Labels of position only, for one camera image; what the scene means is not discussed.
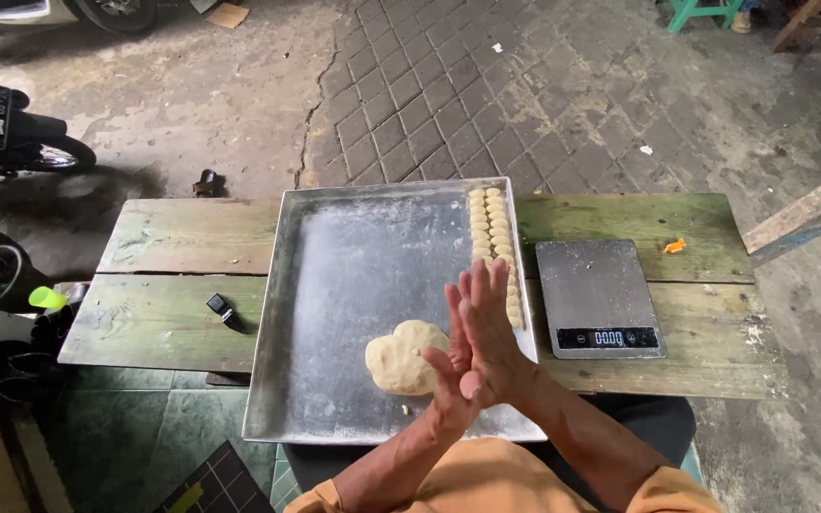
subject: green plastic cup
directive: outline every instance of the green plastic cup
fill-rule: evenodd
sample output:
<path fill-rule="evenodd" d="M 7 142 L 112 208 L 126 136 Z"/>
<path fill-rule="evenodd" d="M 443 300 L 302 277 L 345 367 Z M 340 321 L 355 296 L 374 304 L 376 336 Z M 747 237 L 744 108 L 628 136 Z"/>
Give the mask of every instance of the green plastic cup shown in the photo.
<path fill-rule="evenodd" d="M 68 303 L 68 297 L 59 294 L 48 286 L 38 286 L 30 293 L 28 303 L 30 303 L 32 307 L 61 309 Z"/>

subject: orange shirt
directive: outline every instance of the orange shirt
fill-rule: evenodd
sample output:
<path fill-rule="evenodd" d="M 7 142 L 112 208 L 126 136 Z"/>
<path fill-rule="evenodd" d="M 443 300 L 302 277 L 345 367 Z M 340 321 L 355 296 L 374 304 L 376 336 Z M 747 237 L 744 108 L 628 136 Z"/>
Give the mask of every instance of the orange shirt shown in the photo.
<path fill-rule="evenodd" d="M 299 496 L 286 513 L 340 512 L 340 496 L 328 480 Z M 500 438 L 463 440 L 449 449 L 402 512 L 590 513 L 576 495 L 527 449 Z M 676 468 L 659 468 L 632 498 L 626 513 L 721 513 L 718 503 Z"/>

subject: aluminum baking tray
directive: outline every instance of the aluminum baking tray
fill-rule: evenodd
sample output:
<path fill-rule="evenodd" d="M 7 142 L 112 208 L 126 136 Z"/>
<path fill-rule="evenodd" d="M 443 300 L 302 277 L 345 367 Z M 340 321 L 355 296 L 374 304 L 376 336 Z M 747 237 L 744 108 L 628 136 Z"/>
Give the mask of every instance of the aluminum baking tray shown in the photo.
<path fill-rule="evenodd" d="M 380 390 L 366 368 L 366 345 L 410 319 L 448 332 L 442 286 L 456 283 L 471 264 L 467 192 L 486 187 L 512 197 L 504 177 L 284 193 L 246 404 L 246 440 L 379 444 L 422 413 L 431 394 Z M 506 205 L 509 238 L 521 262 L 515 204 Z M 524 284 L 520 265 L 516 273 Z M 516 330 L 518 347 L 537 361 L 524 290 L 521 301 L 525 325 Z M 482 412 L 466 436 L 546 439 L 506 404 Z"/>

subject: dough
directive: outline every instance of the dough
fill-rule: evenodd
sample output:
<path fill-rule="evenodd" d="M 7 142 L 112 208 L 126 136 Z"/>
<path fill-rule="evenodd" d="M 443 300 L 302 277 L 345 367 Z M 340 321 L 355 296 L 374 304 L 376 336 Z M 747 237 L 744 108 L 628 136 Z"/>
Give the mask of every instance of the dough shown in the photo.
<path fill-rule="evenodd" d="M 433 391 L 436 371 L 418 353 L 426 347 L 449 349 L 449 338 L 426 321 L 404 321 L 391 335 L 371 340 L 366 346 L 366 367 L 376 386 L 401 395 Z"/>

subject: black clip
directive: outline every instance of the black clip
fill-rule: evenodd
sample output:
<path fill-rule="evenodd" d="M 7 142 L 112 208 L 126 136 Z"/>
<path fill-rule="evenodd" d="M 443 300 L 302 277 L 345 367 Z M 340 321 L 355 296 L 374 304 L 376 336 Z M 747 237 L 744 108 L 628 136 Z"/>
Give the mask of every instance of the black clip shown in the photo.
<path fill-rule="evenodd" d="M 246 333 L 245 324 L 243 324 L 243 321 L 236 315 L 234 308 L 231 307 L 220 294 L 214 294 L 209 297 L 204 304 L 208 305 L 211 311 L 221 316 L 221 321 L 223 321 L 224 326 L 234 332 Z"/>

